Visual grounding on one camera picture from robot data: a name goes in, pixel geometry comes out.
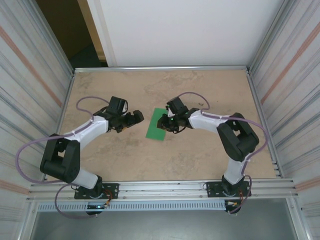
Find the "doorway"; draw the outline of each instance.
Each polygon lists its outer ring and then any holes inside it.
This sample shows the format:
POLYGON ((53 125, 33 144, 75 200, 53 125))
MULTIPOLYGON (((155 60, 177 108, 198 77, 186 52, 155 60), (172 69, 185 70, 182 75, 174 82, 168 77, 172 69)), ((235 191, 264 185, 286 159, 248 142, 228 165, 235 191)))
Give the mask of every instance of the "doorway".
POLYGON ((85 21, 82 13, 82 11, 85 11, 87 13, 86 17, 90 17, 88 16, 90 10, 86 0, 35 1, 73 69, 108 66, 106 61, 98 57, 97 44, 93 43, 92 31, 89 32, 87 27, 88 20, 85 21))

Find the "vented panel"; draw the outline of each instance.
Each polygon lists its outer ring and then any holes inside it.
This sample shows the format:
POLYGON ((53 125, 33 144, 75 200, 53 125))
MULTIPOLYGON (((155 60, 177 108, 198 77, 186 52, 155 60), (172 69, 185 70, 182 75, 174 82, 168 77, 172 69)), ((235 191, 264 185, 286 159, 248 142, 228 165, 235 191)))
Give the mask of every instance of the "vented panel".
MULTIPOLYGON (((170 210, 226 210, 224 200, 181 201, 114 201, 106 209, 87 209, 88 202, 59 202, 63 212, 95 211, 170 211, 170 210)), ((55 212, 53 202, 41 203, 38 212, 55 212)))

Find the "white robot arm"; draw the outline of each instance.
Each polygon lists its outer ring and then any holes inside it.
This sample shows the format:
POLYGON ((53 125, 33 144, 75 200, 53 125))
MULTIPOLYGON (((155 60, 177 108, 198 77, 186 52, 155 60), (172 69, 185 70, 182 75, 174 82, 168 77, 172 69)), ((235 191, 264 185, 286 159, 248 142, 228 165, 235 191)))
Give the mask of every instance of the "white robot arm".
POLYGON ((229 156, 228 167, 222 176, 221 185, 226 196, 234 196, 244 181, 243 168, 259 143, 259 138, 247 122, 228 120, 226 117, 243 118, 240 113, 221 116, 202 112, 198 108, 188 109, 179 97, 167 102, 168 114, 163 114, 157 127, 174 134, 186 128, 204 129, 219 134, 229 156))
POLYGON ((79 185, 93 198, 100 196, 102 178, 81 168, 80 152, 101 134, 111 130, 120 133, 144 120, 139 110, 133 111, 133 115, 126 113, 127 110, 128 102, 113 96, 108 106, 97 111, 86 123, 65 134, 68 136, 47 141, 40 165, 41 172, 68 184, 79 185))

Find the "beige marble surface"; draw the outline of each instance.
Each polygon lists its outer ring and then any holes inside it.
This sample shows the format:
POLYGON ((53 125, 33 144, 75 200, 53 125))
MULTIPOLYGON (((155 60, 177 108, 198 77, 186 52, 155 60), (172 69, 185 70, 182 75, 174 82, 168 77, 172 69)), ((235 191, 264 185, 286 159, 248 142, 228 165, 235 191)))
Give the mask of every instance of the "beige marble surface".
MULTIPOLYGON (((164 108, 168 100, 186 91, 205 96, 211 104, 210 113, 239 112, 247 119, 259 120, 242 70, 88 72, 76 74, 61 133, 89 119, 75 108, 79 98, 120 97, 128 101, 130 112, 142 111, 144 121, 121 133, 112 131, 97 137, 81 152, 82 168, 105 181, 220 179, 227 168, 228 156, 218 135, 186 129, 177 135, 167 132, 164 141, 145 138, 154 108, 164 108)), ((189 108, 205 104, 195 95, 181 99, 189 108)), ((80 104, 92 112, 104 105, 95 99, 80 104)), ((256 127, 254 130, 262 144, 262 131, 256 127)), ((246 173, 253 178, 275 177, 267 149, 252 159, 246 173)))

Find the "green paper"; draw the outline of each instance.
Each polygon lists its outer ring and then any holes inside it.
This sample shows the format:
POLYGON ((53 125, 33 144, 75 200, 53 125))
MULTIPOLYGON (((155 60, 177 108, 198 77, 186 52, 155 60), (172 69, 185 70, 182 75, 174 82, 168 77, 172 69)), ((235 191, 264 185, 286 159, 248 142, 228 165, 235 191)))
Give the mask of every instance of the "green paper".
POLYGON ((153 115, 151 117, 151 121, 149 124, 148 131, 146 132, 147 139, 155 139, 159 141, 165 140, 166 130, 157 128, 158 120, 162 117, 163 114, 167 114, 168 111, 163 108, 155 108, 153 115))

